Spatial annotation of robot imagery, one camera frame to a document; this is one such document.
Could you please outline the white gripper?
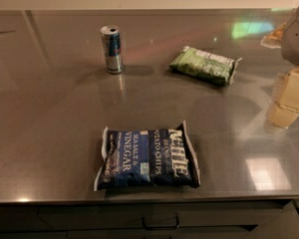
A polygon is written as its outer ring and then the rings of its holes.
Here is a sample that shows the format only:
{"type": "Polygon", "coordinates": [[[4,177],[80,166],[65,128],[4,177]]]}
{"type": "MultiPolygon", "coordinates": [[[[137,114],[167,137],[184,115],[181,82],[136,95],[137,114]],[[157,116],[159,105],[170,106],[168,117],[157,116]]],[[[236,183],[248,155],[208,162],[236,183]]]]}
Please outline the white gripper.
{"type": "Polygon", "coordinates": [[[260,45],[280,49],[282,57],[297,67],[286,74],[278,74],[264,128],[271,133],[287,129],[299,118],[299,6],[288,21],[267,34],[260,45]]]}

